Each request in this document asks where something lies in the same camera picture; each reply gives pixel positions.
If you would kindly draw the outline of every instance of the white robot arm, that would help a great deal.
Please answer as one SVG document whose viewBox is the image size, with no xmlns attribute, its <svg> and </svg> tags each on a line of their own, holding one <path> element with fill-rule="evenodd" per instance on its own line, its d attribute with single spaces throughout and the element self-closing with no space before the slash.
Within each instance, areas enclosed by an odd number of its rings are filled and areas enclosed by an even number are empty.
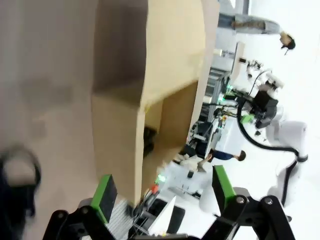
<svg viewBox="0 0 320 240">
<path fill-rule="evenodd" d="M 292 163 L 277 176 L 277 186 L 271 187 L 269 195 L 275 195 L 288 205 L 295 195 L 298 179 L 302 174 L 303 163 L 308 159 L 306 151 L 307 124 L 288 120 L 284 108 L 278 105 L 278 91 L 284 83 L 272 73 L 267 73 L 267 81 L 259 86 L 254 98 L 241 94 L 237 120 L 240 131 L 253 145 L 273 151 L 292 152 L 295 155 Z M 241 123 L 241 111 L 244 105 L 249 105 L 250 113 L 254 115 L 255 127 L 265 128 L 266 138 L 270 145 L 263 145 L 252 139 Z"/>
</svg>

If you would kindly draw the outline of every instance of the screw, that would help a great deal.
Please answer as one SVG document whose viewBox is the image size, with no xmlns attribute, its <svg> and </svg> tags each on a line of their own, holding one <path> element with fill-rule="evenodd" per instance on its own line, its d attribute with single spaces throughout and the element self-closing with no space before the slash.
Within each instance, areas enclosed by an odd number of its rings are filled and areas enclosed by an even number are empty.
<svg viewBox="0 0 320 240">
<path fill-rule="evenodd" d="M 236 202 L 237 202 L 238 204 L 244 204 L 244 203 L 245 203 L 245 200 L 243 199 L 243 197 L 238 196 L 238 197 L 236 198 Z"/>
<path fill-rule="evenodd" d="M 83 214 L 87 214 L 89 212 L 88 208 L 86 208 L 86 207 L 82 208 L 81 211 Z"/>
<path fill-rule="evenodd" d="M 59 219 L 62 219 L 63 217 L 64 217 L 64 214 L 63 214 L 62 212 L 59 212 L 58 218 L 59 218 Z"/>
<path fill-rule="evenodd" d="M 267 197 L 265 200 L 265 203 L 268 204 L 268 205 L 271 205 L 273 203 L 272 199 Z"/>
</svg>

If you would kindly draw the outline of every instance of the green light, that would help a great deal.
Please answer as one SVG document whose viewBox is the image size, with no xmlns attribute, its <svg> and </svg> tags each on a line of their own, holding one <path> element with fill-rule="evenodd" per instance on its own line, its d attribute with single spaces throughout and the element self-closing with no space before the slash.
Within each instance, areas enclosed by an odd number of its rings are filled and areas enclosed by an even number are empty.
<svg viewBox="0 0 320 240">
<path fill-rule="evenodd" d="M 159 181 L 161 181 L 161 182 L 165 182 L 165 181 L 166 181 L 166 177 L 165 177 L 165 176 L 162 176 L 161 174 L 158 175 L 158 179 L 159 179 Z"/>
</svg>

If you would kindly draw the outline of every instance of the blue jeans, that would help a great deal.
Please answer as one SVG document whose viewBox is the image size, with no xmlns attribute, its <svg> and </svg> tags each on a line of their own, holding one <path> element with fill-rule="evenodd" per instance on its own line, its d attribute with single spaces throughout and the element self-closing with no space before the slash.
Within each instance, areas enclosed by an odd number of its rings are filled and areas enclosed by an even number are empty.
<svg viewBox="0 0 320 240">
<path fill-rule="evenodd" d="M 229 160 L 234 158 L 232 154 L 229 154 L 223 151 L 218 151 L 218 150 L 213 151 L 213 157 L 220 160 Z"/>
<path fill-rule="evenodd" d="M 235 20 L 236 18 L 234 15 L 220 13 L 218 20 L 218 28 L 235 30 L 235 28 L 232 27 L 232 22 L 234 22 Z"/>
</svg>

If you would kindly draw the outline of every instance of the wire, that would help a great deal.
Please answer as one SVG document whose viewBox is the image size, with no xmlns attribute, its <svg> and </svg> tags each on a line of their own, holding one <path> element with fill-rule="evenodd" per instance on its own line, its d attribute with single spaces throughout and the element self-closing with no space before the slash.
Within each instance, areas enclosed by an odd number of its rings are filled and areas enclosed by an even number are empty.
<svg viewBox="0 0 320 240">
<path fill-rule="evenodd" d="M 253 82 L 253 85 L 252 85 L 252 88 L 251 88 L 251 90 L 250 90 L 250 92 L 249 92 L 249 96 L 251 95 L 252 90 L 254 89 L 255 84 L 256 84 L 256 81 L 258 80 L 258 78 L 259 78 L 262 74 L 264 74 L 264 73 L 266 73 L 266 72 L 268 72 L 268 71 L 270 71 L 270 72 L 272 73 L 272 70 L 271 70 L 270 68 L 268 68 L 268 69 L 260 72 L 259 75 L 255 78 L 255 80 L 254 80 L 254 82 Z"/>
<path fill-rule="evenodd" d="M 292 147 L 281 147 L 281 146 L 266 146 L 263 145 L 257 141 L 255 141 L 254 139 L 252 139 L 249 134 L 247 133 L 244 125 L 241 123 L 241 112 L 242 112 L 242 108 L 244 107 L 244 104 L 246 103 L 246 101 L 243 101 L 242 103 L 239 104 L 238 109 L 237 109 L 237 113 L 236 113 L 236 119 L 238 122 L 238 126 L 240 129 L 240 132 L 243 134 L 243 136 L 253 145 L 255 145 L 258 148 L 261 149 L 266 149 L 266 150 L 273 150 L 273 151 L 285 151 L 285 152 L 291 152 L 294 153 L 295 156 L 297 158 L 299 158 L 299 152 L 292 148 Z M 285 177 L 284 177 L 284 183 L 283 183 L 283 190 L 282 190 L 282 198 L 281 198 L 281 203 L 284 206 L 286 203 L 286 198 L 287 198 L 287 192 L 288 192 L 288 184 L 289 184 L 289 178 L 291 175 L 292 170 L 294 169 L 294 167 L 296 166 L 297 161 L 295 160 L 293 162 L 292 165 L 290 165 L 289 167 L 286 168 L 286 172 L 285 172 Z"/>
<path fill-rule="evenodd" d="M 217 103 L 203 103 L 204 106 L 218 106 L 218 107 L 226 107 L 226 108 L 238 108 L 238 105 L 223 105 Z"/>
<path fill-rule="evenodd" d="M 131 217 L 133 218 L 133 222 L 135 223 L 141 217 L 143 213 L 143 209 L 145 206 L 146 201 L 148 200 L 147 196 L 151 191 L 147 191 L 143 196 L 142 200 L 140 201 L 139 205 L 132 209 Z"/>
</svg>

